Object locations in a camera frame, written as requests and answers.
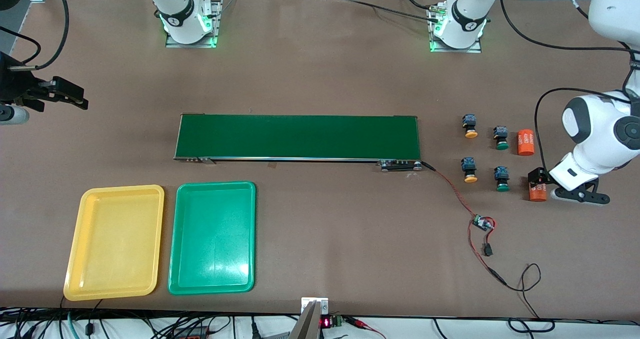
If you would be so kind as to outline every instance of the plastic tray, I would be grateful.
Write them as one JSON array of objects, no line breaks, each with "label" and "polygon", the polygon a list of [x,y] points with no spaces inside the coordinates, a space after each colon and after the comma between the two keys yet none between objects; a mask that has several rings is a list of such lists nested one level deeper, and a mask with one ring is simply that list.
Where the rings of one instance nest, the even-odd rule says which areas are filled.
[{"label": "plastic tray", "polygon": [[255,247],[253,182],[184,184],[175,203],[169,292],[181,296],[250,291]]},{"label": "plastic tray", "polygon": [[165,191],[90,189],[82,196],[64,280],[70,301],[145,296],[156,287]]}]

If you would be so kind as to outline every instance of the brown table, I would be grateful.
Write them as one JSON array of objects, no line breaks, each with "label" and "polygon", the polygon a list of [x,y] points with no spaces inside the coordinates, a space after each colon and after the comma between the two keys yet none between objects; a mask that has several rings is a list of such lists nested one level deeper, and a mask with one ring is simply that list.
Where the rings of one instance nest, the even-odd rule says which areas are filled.
[{"label": "brown table", "polygon": [[[606,207],[534,203],[522,181],[539,158],[517,156],[514,147],[494,150],[490,138],[495,125],[512,136],[532,128],[535,101],[548,89],[617,88],[626,54],[532,45],[507,27],[497,4],[483,54],[432,54],[424,22],[341,0],[237,0],[224,13],[217,49],[165,49],[150,0],[68,1],[66,47],[38,75],[83,86],[89,110],[51,103],[26,125],[0,127],[0,305],[57,307],[84,191],[158,184],[166,209],[157,288],[103,307],[293,313],[302,296],[327,296],[331,310],[350,314],[528,316],[517,293],[472,254],[469,216],[433,172],[172,159],[181,112],[416,115],[423,159],[452,178],[476,212],[498,220],[487,263],[512,285],[526,264],[542,268],[542,282],[527,296],[541,316],[640,317],[640,166],[603,177],[600,191],[612,197]],[[374,1],[420,14],[403,0]],[[507,5],[537,39],[616,45],[567,1]],[[31,7],[23,33],[44,44],[37,63],[52,54],[63,22],[60,0]],[[14,56],[31,50],[18,42]],[[554,93],[542,105],[550,163],[573,148],[560,121],[571,95]],[[480,135],[472,140],[460,127],[466,113],[478,117]],[[466,156],[479,166],[475,184],[462,182]],[[495,191],[492,171],[500,165],[510,169],[508,193]],[[255,287],[171,296],[176,188],[229,180],[258,188]],[[474,229],[473,237],[480,245],[482,232]]]}]

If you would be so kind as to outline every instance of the brown tabletop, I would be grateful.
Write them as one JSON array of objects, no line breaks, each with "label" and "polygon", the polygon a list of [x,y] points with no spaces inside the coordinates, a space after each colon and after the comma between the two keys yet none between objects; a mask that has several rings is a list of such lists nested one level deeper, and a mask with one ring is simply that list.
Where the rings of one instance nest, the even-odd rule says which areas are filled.
[{"label": "brown tabletop", "polygon": [[[404,0],[379,5],[422,14]],[[483,270],[467,245],[469,215],[436,173],[381,173],[373,164],[173,161],[182,112],[412,115],[422,157],[448,175],[473,210],[495,218],[486,259],[511,285],[526,264],[542,282],[527,298],[540,316],[638,319],[640,166],[602,178],[606,207],[534,203],[522,180],[540,165],[515,154],[514,132],[533,127],[544,91],[618,88],[623,52],[546,49],[518,38],[498,4],[482,54],[430,53],[424,22],[342,0],[237,0],[217,49],[165,49],[151,0],[68,0],[71,23],[58,75],[85,89],[89,110],[46,104],[25,125],[0,127],[0,305],[57,307],[80,197],[87,189],[158,184],[166,191],[158,285],[106,308],[296,312],[303,296],[327,296],[349,314],[530,316],[517,293]],[[507,2],[534,38],[562,45],[617,45],[595,34],[568,1]],[[34,4],[23,33],[58,45],[60,0]],[[13,55],[31,54],[18,41]],[[542,104],[549,163],[574,145],[560,121],[573,93]],[[475,113],[475,139],[460,119]],[[494,149],[506,125],[512,148]],[[473,156],[479,181],[465,184]],[[493,168],[508,166],[498,193]],[[174,204],[189,182],[249,180],[258,188],[255,286],[235,295],[167,291]],[[473,229],[479,246],[482,232]],[[535,275],[528,275],[531,282]],[[96,302],[67,302],[93,307]]]}]

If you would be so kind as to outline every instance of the orange cap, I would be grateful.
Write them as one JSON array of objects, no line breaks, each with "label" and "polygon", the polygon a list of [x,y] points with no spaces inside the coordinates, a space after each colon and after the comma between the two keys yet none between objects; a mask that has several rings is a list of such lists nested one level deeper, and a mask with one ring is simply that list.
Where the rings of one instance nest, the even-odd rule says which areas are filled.
[{"label": "orange cap", "polygon": [[528,187],[528,200],[531,202],[546,202],[547,201],[547,184],[538,184],[533,188]]},{"label": "orange cap", "polygon": [[518,132],[518,155],[533,155],[536,146],[533,143],[533,130],[522,129]]}]

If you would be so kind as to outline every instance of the orange can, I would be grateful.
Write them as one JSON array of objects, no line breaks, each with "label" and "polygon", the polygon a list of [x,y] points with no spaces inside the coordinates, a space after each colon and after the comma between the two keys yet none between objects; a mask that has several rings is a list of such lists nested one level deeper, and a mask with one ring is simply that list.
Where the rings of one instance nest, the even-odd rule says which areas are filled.
[{"label": "orange can", "polygon": [[534,187],[528,186],[528,200],[531,202],[546,202],[547,184],[537,184]]},{"label": "orange can", "polygon": [[533,143],[533,130],[522,129],[518,132],[518,155],[533,155],[536,146]]}]

